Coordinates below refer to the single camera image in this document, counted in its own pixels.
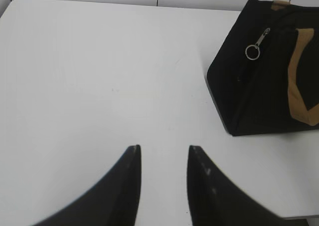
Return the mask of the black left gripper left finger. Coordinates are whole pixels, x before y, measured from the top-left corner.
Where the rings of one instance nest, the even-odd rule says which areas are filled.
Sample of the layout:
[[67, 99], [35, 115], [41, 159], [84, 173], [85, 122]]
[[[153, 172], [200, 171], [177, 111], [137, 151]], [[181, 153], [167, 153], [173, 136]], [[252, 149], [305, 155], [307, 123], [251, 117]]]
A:
[[129, 146], [110, 171], [39, 226], [133, 226], [141, 193], [141, 147]]

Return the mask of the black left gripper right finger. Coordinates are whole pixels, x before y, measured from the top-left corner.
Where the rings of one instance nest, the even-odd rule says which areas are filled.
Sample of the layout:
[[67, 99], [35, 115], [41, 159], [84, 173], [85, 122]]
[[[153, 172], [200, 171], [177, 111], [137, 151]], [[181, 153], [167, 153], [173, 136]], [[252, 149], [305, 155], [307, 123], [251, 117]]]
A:
[[200, 146], [190, 146], [187, 198], [194, 226], [306, 226], [305, 219], [285, 220], [239, 189]]

